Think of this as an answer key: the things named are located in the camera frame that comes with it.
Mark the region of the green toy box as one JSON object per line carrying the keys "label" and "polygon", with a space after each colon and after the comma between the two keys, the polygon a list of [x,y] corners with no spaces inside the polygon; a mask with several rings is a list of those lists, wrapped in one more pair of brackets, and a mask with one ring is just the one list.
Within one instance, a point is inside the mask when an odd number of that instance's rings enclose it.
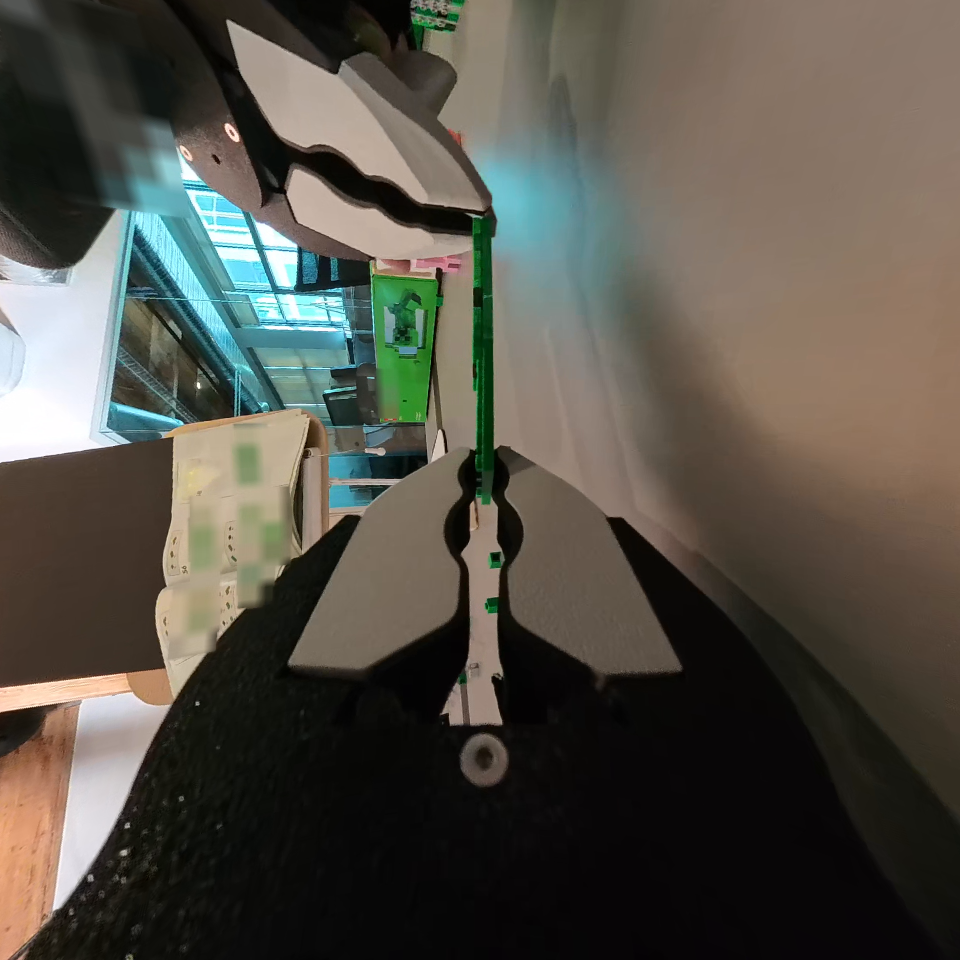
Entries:
{"label": "green toy box", "polygon": [[424,424],[433,368],[438,281],[374,272],[370,294],[379,421]]}

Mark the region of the white rounded object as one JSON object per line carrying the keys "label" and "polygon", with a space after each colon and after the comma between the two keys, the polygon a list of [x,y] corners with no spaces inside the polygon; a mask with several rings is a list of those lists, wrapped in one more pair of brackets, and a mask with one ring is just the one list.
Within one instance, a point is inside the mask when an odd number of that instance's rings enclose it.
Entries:
{"label": "white rounded object", "polygon": [[26,343],[6,314],[1,312],[0,396],[6,397],[18,388],[26,361]]}

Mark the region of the black mesh chair back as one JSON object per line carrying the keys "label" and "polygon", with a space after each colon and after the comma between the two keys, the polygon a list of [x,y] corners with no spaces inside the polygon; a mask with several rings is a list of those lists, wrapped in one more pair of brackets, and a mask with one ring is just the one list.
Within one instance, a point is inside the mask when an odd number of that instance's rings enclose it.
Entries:
{"label": "black mesh chair back", "polygon": [[299,248],[296,251],[294,293],[313,294],[369,287],[370,261],[329,257]]}

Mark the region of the large glass window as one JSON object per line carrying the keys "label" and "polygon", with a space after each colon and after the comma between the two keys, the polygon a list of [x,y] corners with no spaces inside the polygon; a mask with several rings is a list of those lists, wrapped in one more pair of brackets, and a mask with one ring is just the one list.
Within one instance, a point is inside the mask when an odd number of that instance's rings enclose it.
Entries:
{"label": "large glass window", "polygon": [[294,291],[297,245],[181,163],[184,217],[131,213],[97,425],[117,441],[297,408],[330,422],[330,368],[375,363],[370,288]]}

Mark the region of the green brick baseplate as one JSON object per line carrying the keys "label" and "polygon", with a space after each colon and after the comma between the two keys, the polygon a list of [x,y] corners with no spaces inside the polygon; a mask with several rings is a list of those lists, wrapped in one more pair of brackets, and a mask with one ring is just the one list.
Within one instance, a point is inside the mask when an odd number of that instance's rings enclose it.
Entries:
{"label": "green brick baseplate", "polygon": [[491,504],[496,471],[493,213],[472,221],[472,382],[476,402],[476,496]]}

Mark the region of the black office chair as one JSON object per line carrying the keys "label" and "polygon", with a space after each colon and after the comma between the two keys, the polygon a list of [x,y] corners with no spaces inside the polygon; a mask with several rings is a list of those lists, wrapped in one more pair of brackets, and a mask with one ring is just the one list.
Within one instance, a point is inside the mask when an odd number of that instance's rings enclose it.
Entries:
{"label": "black office chair", "polygon": [[329,375],[331,384],[322,396],[332,426],[380,424],[375,364],[332,366]]}

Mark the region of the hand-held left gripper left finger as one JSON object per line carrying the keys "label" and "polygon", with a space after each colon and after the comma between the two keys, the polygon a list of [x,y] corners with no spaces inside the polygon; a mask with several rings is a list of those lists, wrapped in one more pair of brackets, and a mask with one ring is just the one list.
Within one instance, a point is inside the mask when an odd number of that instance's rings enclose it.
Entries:
{"label": "hand-held left gripper left finger", "polygon": [[410,653],[469,606],[474,451],[454,448],[376,498],[359,519],[288,666],[359,680]]}

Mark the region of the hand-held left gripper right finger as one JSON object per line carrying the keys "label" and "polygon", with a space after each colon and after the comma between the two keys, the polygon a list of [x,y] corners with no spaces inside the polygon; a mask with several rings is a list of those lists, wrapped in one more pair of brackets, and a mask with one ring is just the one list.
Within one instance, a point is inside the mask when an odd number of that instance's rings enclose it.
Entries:
{"label": "hand-held left gripper right finger", "polygon": [[683,670],[606,514],[579,488],[508,446],[504,497],[521,528],[507,567],[517,625],[598,677]]}

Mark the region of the person's dark clothing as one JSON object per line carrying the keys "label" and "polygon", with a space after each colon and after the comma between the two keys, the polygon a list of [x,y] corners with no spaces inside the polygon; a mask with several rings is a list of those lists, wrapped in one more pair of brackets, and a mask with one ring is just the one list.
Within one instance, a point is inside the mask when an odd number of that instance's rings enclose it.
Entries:
{"label": "person's dark clothing", "polygon": [[2,2],[2,256],[70,268],[115,210],[177,212],[175,94],[138,2]]}

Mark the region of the dark brown panel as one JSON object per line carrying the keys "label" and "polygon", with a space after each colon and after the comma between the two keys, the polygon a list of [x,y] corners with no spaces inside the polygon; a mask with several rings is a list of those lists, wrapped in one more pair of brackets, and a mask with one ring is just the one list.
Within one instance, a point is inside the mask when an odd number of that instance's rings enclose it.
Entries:
{"label": "dark brown panel", "polygon": [[1,464],[1,684],[160,669],[173,439]]}

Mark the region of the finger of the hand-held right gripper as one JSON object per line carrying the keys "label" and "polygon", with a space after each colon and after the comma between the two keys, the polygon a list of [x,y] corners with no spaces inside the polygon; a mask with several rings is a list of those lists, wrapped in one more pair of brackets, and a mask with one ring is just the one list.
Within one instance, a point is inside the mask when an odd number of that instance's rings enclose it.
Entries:
{"label": "finger of the hand-held right gripper", "polygon": [[456,165],[349,165],[347,172],[387,198],[355,197],[319,170],[292,165],[286,198],[294,220],[383,260],[442,258],[472,246],[474,220],[484,213],[483,180]]}
{"label": "finger of the hand-held right gripper", "polygon": [[489,189],[450,132],[379,58],[363,52],[330,72],[226,21],[239,74],[271,130],[305,154],[328,152],[423,208],[481,214]]}

